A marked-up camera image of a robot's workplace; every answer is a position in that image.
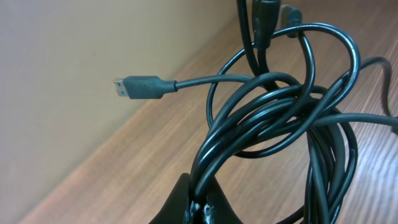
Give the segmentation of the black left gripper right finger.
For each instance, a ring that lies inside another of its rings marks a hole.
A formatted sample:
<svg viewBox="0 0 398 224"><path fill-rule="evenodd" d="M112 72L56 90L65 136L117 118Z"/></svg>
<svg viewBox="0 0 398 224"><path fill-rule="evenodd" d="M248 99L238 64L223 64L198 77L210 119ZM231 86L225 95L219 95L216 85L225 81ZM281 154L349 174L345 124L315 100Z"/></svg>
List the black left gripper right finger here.
<svg viewBox="0 0 398 224"><path fill-rule="evenodd" d="M203 222L206 224L242 224L215 177L208 184L206 204L203 208Z"/></svg>

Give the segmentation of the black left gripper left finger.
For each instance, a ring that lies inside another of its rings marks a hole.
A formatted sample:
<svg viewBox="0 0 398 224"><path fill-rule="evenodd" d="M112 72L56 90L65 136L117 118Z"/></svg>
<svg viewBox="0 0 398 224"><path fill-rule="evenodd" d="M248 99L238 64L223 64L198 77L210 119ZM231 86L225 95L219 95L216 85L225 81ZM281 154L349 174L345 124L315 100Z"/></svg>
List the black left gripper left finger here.
<svg viewBox="0 0 398 224"><path fill-rule="evenodd" d="M192 223L190 203L190 174L183 173L174 185L162 208L149 224Z"/></svg>

